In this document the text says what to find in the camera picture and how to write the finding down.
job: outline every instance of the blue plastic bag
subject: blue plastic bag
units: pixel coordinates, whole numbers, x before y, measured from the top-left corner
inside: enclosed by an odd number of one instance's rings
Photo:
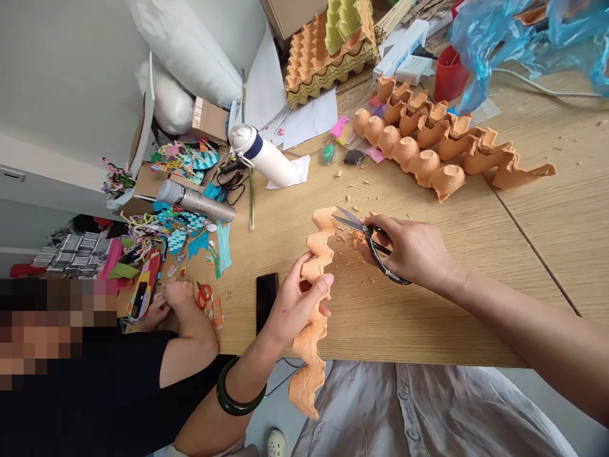
[[[514,16],[534,0],[470,0],[453,24],[450,42],[473,76],[457,110],[474,111],[486,99],[492,71],[506,60],[528,69],[530,78],[579,69],[593,90],[609,96],[609,2],[550,0],[543,21],[523,25]]]

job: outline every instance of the shoe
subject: shoe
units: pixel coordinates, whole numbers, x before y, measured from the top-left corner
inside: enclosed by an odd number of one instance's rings
[[[274,428],[266,440],[266,455],[268,457],[287,457],[287,446],[282,432]]]

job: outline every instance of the green bracelet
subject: green bracelet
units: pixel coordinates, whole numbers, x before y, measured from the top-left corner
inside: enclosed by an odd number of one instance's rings
[[[265,384],[260,394],[250,403],[237,403],[231,397],[228,396],[226,392],[226,374],[228,373],[228,370],[233,368],[233,365],[235,365],[238,360],[239,358],[235,357],[229,363],[226,364],[226,366],[222,369],[222,372],[220,372],[220,376],[218,377],[218,384],[216,385],[216,396],[218,397],[218,403],[220,403],[220,407],[231,416],[245,416],[251,413],[258,407],[266,393]]]

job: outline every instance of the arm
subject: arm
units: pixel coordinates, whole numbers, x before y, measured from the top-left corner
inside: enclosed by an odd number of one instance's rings
[[[390,270],[470,312],[562,396],[609,427],[609,328],[458,264],[434,225],[386,216],[366,223],[391,237],[393,252],[384,260]],[[367,247],[360,253],[375,265]]]
[[[308,292],[302,292],[301,286],[306,289],[306,285],[300,281],[300,271],[312,257],[308,252],[296,261],[279,288],[264,328],[226,375],[226,392],[234,401],[248,403],[260,394],[284,347],[304,328],[313,307],[330,288],[334,277],[326,274]],[[320,311],[329,315],[323,305]],[[224,412],[214,388],[190,415],[174,446],[189,456],[218,454],[244,436],[252,414],[237,417]]]
[[[216,332],[195,303],[192,283],[170,281],[164,290],[167,303],[178,317],[179,337],[165,347],[159,375],[161,388],[198,373],[212,363],[219,352]]]

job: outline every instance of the white water bottle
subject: white water bottle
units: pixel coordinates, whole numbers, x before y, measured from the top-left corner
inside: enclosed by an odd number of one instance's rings
[[[287,186],[294,179],[294,166],[252,126],[235,125],[228,134],[228,141],[239,160],[279,187]]]

